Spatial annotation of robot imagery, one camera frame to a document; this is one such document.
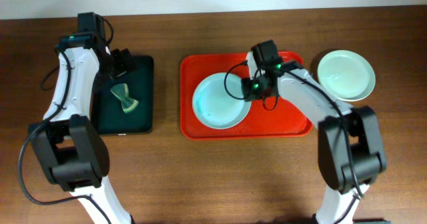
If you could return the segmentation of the light blue plate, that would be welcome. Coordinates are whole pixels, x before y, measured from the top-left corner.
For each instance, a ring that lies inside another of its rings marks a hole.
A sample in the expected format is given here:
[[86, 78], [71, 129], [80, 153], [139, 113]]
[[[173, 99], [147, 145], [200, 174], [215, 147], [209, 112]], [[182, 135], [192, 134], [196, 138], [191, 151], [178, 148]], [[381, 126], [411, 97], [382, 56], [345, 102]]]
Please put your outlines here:
[[250, 102], [231, 96], [243, 97], [241, 80], [232, 73], [215, 73], [201, 81], [192, 97], [196, 118], [212, 129], [229, 129], [241, 123], [251, 109]]

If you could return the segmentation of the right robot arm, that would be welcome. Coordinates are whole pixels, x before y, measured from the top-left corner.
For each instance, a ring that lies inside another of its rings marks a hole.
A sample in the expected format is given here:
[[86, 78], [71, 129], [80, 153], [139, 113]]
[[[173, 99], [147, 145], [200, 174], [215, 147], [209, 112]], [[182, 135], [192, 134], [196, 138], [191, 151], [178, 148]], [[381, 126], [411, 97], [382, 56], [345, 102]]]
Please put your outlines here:
[[300, 62], [284, 61], [272, 40], [254, 45], [243, 65], [250, 72], [242, 80], [244, 101], [284, 99], [318, 130], [318, 167], [326, 192], [312, 223], [353, 223], [361, 199], [387, 168], [374, 110], [335, 98]]

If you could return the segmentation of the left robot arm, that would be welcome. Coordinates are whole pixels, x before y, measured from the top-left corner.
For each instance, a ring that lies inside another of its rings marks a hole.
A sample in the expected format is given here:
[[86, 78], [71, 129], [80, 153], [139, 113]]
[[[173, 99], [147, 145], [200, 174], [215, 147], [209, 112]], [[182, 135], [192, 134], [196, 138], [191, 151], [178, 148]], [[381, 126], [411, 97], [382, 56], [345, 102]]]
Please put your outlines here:
[[[52, 101], [40, 123], [29, 126], [20, 153], [17, 174], [21, 189], [31, 202], [57, 205], [78, 200], [94, 223], [133, 223], [109, 181], [109, 152], [90, 121], [93, 92], [115, 75], [119, 65], [105, 37], [109, 22], [94, 13], [77, 16], [77, 31], [60, 38], [55, 47], [58, 77]], [[54, 201], [40, 201], [23, 180], [23, 156], [30, 145], [46, 179], [69, 194]]]

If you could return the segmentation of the mint green plate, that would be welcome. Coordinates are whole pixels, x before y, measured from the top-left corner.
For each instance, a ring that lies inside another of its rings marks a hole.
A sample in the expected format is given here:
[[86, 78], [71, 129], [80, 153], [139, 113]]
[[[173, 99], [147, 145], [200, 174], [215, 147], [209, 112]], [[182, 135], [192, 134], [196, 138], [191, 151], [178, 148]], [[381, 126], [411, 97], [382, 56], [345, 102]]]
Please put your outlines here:
[[371, 64], [352, 51], [329, 52], [321, 58], [317, 73], [320, 84], [332, 95], [332, 91], [339, 86], [376, 85]]

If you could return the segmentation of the green yellow scrub sponge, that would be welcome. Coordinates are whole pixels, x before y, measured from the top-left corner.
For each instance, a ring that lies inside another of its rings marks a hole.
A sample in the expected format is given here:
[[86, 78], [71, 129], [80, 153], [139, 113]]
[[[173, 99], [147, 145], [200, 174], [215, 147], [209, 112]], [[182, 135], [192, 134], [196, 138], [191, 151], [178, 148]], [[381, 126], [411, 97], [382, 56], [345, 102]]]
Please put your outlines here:
[[117, 99], [120, 100], [124, 113], [131, 113], [139, 104], [138, 100], [129, 96], [129, 88], [126, 83], [114, 85], [110, 91]]

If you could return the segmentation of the cream white plate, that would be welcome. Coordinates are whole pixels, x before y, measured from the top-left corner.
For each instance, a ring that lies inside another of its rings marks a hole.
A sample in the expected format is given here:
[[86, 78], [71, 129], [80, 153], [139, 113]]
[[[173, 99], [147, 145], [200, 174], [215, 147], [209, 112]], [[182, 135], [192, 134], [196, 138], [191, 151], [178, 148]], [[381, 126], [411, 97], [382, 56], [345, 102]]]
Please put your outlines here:
[[343, 101], [360, 101], [367, 98], [374, 90], [372, 85], [339, 86], [332, 93]]

